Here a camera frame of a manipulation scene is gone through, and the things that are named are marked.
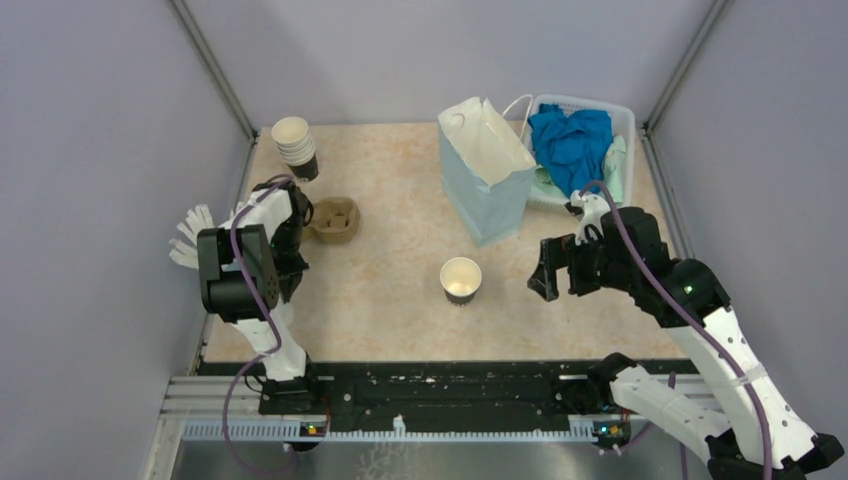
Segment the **black paper coffee cup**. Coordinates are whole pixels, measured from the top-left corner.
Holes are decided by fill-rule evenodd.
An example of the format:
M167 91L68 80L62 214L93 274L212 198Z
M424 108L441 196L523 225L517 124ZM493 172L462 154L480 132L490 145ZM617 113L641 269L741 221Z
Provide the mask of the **black paper coffee cup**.
M472 259L454 257L441 267L439 281L446 299L455 306L465 306L475 297L482 284L482 270Z

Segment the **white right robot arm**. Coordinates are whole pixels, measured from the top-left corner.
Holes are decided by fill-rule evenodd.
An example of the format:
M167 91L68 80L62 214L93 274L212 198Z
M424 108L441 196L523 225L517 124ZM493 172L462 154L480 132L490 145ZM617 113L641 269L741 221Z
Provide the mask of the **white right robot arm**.
M813 430L780 393L713 271L673 258L653 215L639 207L614 211L595 196L567 209L578 228L541 242L528 287L556 300L557 274L565 270L572 295L625 292L687 354L718 402L714 410L702 407L613 353L589 370L586 397L594 409L642 415L696 454L715 479L804 479L844 456L837 437Z

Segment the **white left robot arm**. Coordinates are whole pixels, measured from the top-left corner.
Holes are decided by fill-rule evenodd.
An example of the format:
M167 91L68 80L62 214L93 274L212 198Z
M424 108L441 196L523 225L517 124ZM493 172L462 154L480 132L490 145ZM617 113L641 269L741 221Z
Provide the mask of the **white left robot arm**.
M292 297L309 268L300 244L313 212L294 179L282 174L256 185L229 220L196 235L204 308L253 348L252 364L265 372L264 394L282 396L302 414L317 407L321 388L288 324Z

